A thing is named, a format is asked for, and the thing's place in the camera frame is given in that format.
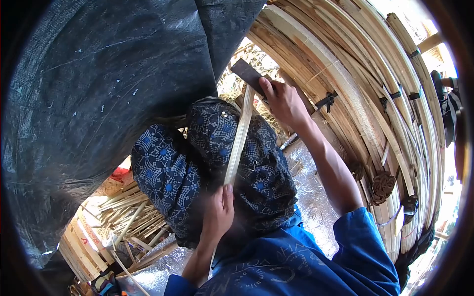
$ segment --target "right hand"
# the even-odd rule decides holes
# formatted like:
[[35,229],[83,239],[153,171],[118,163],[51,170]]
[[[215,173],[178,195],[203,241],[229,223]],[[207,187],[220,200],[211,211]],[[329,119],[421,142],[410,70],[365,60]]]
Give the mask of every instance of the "right hand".
[[278,81],[268,81],[265,77],[258,80],[270,104],[270,112],[276,119],[289,125],[293,130],[311,120],[296,88]]

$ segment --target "person in background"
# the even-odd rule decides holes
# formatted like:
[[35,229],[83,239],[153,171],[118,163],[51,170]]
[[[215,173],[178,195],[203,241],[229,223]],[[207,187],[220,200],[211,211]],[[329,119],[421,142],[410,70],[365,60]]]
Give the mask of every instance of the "person in background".
[[333,226],[339,250],[328,259],[295,208],[277,230],[219,260],[208,280],[213,251],[234,219],[233,188],[227,184],[212,196],[199,244],[181,276],[169,277],[165,296],[398,295],[395,267],[349,169],[312,121],[294,87],[265,78],[260,84],[275,118],[293,128],[314,159],[328,199],[340,215]]
[[457,78],[441,78],[438,71],[431,72],[431,79],[435,85],[436,95],[443,116],[443,125],[446,135],[446,147],[455,141],[456,112],[461,108],[461,95],[459,94],[459,86]]

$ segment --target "blue shirt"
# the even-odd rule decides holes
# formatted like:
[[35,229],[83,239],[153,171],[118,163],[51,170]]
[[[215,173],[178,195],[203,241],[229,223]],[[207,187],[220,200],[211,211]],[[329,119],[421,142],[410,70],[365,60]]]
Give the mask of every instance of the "blue shirt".
[[398,276],[372,214],[359,208],[333,228],[339,251],[332,260],[301,226],[280,228],[252,240],[199,289],[171,275],[164,295],[398,295]]

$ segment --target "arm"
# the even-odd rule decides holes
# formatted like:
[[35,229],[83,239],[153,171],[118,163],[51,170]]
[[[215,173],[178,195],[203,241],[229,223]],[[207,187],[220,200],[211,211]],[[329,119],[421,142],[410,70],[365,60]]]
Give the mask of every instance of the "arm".
[[398,295],[400,286],[372,215],[362,203],[347,166],[308,115],[296,89],[260,79],[273,115],[288,124],[306,144],[318,168],[328,199],[341,217],[334,223],[339,251],[332,261],[379,295]]
[[182,277],[196,287],[200,287],[207,281],[214,250],[221,237],[232,225],[233,199],[230,184],[224,188],[219,187],[210,198],[202,225],[201,240],[182,272]]
[[270,83],[265,78],[259,82],[272,114],[291,126],[311,153],[335,211],[343,215],[364,206],[354,177],[311,119],[296,89],[277,81]]

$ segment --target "red object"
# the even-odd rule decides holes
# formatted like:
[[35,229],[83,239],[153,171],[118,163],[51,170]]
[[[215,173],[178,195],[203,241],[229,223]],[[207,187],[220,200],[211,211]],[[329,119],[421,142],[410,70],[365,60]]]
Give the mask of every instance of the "red object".
[[116,168],[115,171],[110,175],[110,178],[114,179],[115,181],[123,183],[122,179],[129,171],[130,170],[123,169],[123,168]]

